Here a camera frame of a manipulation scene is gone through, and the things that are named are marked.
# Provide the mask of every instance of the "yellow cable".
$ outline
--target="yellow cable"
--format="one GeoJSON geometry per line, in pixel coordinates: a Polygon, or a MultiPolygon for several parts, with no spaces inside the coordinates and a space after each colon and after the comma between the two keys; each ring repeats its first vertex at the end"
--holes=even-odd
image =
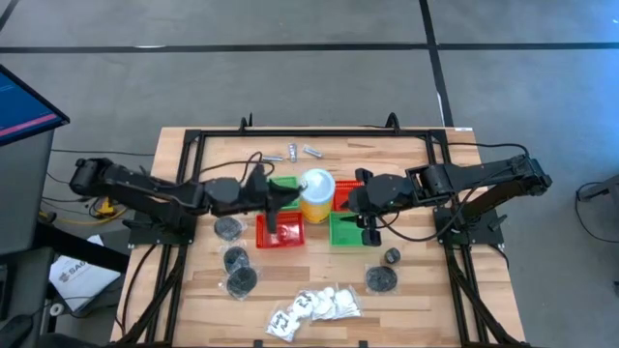
{"type": "MultiPolygon", "coordinates": [[[[104,224],[104,223],[108,223],[110,221],[113,221],[113,220],[117,219],[119,216],[121,216],[122,214],[124,214],[126,211],[127,211],[127,208],[125,208],[122,211],[118,212],[118,214],[116,214],[113,217],[107,217],[107,218],[101,219],[99,221],[77,221],[77,220],[71,220],[71,219],[61,218],[61,217],[57,218],[57,220],[61,221],[61,222],[65,222],[65,223],[82,225],[82,226],[96,226],[96,225],[100,225],[100,224],[104,224]]],[[[47,214],[43,213],[43,212],[39,212],[39,215],[42,215],[44,217],[47,216],[47,214]]]]}

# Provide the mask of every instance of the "wooden table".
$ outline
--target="wooden table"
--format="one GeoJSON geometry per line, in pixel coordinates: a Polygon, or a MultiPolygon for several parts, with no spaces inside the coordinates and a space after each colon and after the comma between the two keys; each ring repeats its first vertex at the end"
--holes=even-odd
{"type": "MultiPolygon", "coordinates": [[[[153,175],[175,180],[185,130],[162,129],[153,175]]],[[[471,130],[446,131],[451,142],[475,141],[471,130]]],[[[354,179],[354,170],[359,167],[376,174],[403,175],[406,168],[427,164],[424,142],[408,137],[221,137],[207,139],[203,166],[247,160],[255,151],[287,158],[286,144],[289,142],[296,142],[300,148],[309,144],[323,152],[324,159],[300,153],[296,163],[288,160],[277,163],[275,176],[300,176],[310,168],[320,167],[329,170],[336,180],[354,179]]],[[[480,163],[475,147],[451,146],[450,151],[455,164],[480,163]]],[[[204,173],[201,179],[238,178],[242,171],[242,165],[230,165],[204,173]]],[[[305,325],[297,332],[295,344],[358,346],[359,340],[367,340],[370,346],[381,347],[459,346],[445,255],[443,247],[436,241],[410,243],[385,231],[381,247],[336,248],[329,246],[328,223],[306,223],[305,246],[258,250],[255,248],[255,214],[238,218],[248,225],[243,241],[247,243],[251,261],[258,266],[258,284],[244,301],[234,300],[220,289],[219,283],[224,278],[220,253],[223,242],[213,231],[215,219],[201,217],[195,242],[189,248],[174,346],[251,346],[255,339],[262,339],[265,346],[285,346],[287,343],[264,332],[276,306],[291,304],[301,289],[322,289],[336,283],[351,284],[355,288],[361,298],[364,316],[305,325]],[[378,265],[389,247],[397,247],[401,252],[401,261],[397,264],[398,291],[384,296],[370,295],[364,284],[366,266],[378,265]]],[[[412,237],[435,232],[430,208],[400,214],[394,227],[412,237]]],[[[147,248],[140,246],[132,252],[127,279],[132,277],[147,248]]],[[[161,249],[158,246],[153,251],[137,277],[130,299],[128,328],[151,301],[161,249]]],[[[174,257],[173,253],[170,264],[173,264],[174,257]]],[[[486,246],[475,246],[473,259],[486,305],[508,333],[523,340],[505,260],[486,246]]],[[[470,304],[467,300],[464,302],[471,339],[476,339],[470,304]]],[[[158,340],[163,337],[167,308],[166,301],[160,315],[158,340]]],[[[118,337],[120,329],[116,326],[112,339],[118,337]]]]}

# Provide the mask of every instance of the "plastic bag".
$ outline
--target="plastic bag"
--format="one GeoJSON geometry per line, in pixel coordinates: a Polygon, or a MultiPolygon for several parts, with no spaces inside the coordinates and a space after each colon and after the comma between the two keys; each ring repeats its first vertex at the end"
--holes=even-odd
{"type": "Polygon", "coordinates": [[[334,296],[336,304],[336,317],[334,319],[361,317],[361,302],[352,286],[340,289],[334,296]]]}
{"type": "Polygon", "coordinates": [[[321,291],[299,292],[288,308],[299,318],[311,320],[336,320],[362,316],[359,297],[352,286],[338,289],[328,286],[321,291]]]}
{"type": "Polygon", "coordinates": [[[396,294],[398,274],[394,267],[366,265],[366,292],[372,295],[396,294]]]}
{"type": "Polygon", "coordinates": [[[226,277],[220,282],[220,289],[237,300],[246,298],[258,282],[259,272],[250,262],[244,242],[222,246],[223,268],[226,277]]]}
{"type": "Polygon", "coordinates": [[[295,313],[276,308],[271,314],[265,333],[292,342],[294,335],[301,328],[301,318],[295,313]]]}
{"type": "Polygon", "coordinates": [[[215,220],[215,234],[225,242],[234,242],[248,228],[247,224],[235,217],[220,217],[215,220]]]}

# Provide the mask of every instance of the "white cup lid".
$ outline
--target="white cup lid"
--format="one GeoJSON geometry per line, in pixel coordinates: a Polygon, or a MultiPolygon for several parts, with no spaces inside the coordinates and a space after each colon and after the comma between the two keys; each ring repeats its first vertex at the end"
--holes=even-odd
{"type": "Polygon", "coordinates": [[[301,186],[304,188],[301,196],[312,204],[326,203],[336,192],[335,179],[324,169],[310,169],[303,173],[301,186]]]}

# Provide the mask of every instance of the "green tray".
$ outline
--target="green tray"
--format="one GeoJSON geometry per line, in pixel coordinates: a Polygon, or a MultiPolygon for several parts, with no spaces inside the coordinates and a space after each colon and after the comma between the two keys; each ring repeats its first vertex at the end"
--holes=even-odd
{"type": "MultiPolygon", "coordinates": [[[[292,188],[295,189],[299,186],[297,177],[289,176],[289,177],[275,177],[271,178],[271,181],[278,184],[281,187],[292,188]]],[[[282,210],[299,210],[301,204],[299,203],[299,198],[295,199],[292,203],[281,208],[282,210]]]]}
{"type": "Polygon", "coordinates": [[[357,223],[342,221],[341,218],[354,217],[350,212],[331,212],[329,214],[329,239],[333,247],[363,247],[361,228],[357,223]]]}

